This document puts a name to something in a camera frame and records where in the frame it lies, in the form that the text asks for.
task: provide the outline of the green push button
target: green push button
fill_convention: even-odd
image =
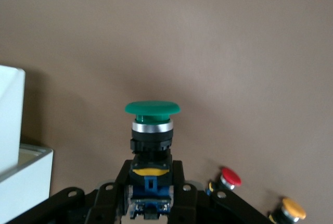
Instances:
[[[136,115],[136,122],[156,125],[166,123],[170,115],[177,114],[181,108],[173,102],[141,101],[127,104],[125,111]]]

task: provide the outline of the red push button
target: red push button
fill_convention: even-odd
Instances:
[[[231,169],[222,168],[221,173],[227,183],[229,183],[231,185],[235,185],[235,186],[241,185],[240,177]]]

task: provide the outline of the brown surface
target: brown surface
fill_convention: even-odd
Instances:
[[[0,62],[27,72],[24,135],[55,150],[52,193],[131,158],[132,101],[180,104],[174,159],[235,170],[265,213],[330,223],[333,0],[0,0]]]

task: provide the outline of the open white box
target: open white box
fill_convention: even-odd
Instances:
[[[0,224],[49,197],[53,151],[20,145],[24,79],[0,66]]]

